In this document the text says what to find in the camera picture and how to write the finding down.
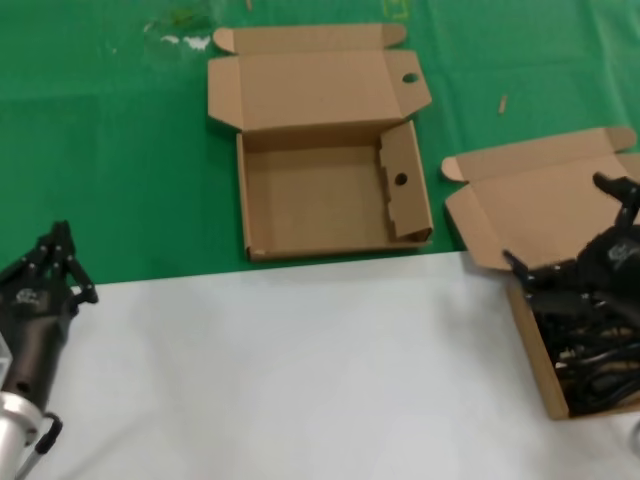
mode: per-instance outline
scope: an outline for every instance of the open cardboard box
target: open cardboard box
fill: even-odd
[[[640,155],[617,153],[635,143],[629,128],[598,128],[446,158],[443,174],[466,183],[446,206],[475,263],[508,270],[504,249],[532,269],[575,258],[620,208],[593,174],[640,179]],[[533,312],[519,288],[508,295],[549,416],[569,418]],[[630,410],[640,410],[640,400],[606,414]]]
[[[226,29],[208,66],[209,115],[241,131],[249,258],[425,245],[432,231],[406,117],[431,102],[402,25]]]

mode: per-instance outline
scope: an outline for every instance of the white table surface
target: white table surface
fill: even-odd
[[[465,255],[99,287],[32,480],[637,479],[637,415],[547,419]]]

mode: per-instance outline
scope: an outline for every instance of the green cloth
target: green cloth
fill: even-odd
[[[245,0],[2,0],[0,265],[56,219],[101,283],[291,265],[245,259],[233,135],[206,118],[206,62],[220,53],[165,35],[406,23],[434,98],[415,120],[435,221],[423,253],[435,253],[459,246],[446,156],[640,125],[639,14],[637,0],[253,0],[251,12]]]

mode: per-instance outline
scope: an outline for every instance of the silver cylinder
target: silver cylinder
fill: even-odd
[[[22,452],[38,434],[42,413],[28,400],[0,392],[0,480],[14,480]]]

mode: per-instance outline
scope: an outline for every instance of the wire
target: wire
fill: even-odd
[[[27,459],[24,461],[18,473],[16,474],[16,480],[24,480],[31,470],[42,460],[49,450],[55,445],[56,440],[58,439],[58,435],[62,431],[63,423],[55,413],[47,412],[44,414],[45,418],[51,420],[51,426],[49,427],[49,431],[43,434],[36,443],[33,451],[29,454]]]
[[[572,416],[614,408],[640,391],[638,325],[597,305],[536,320]]]

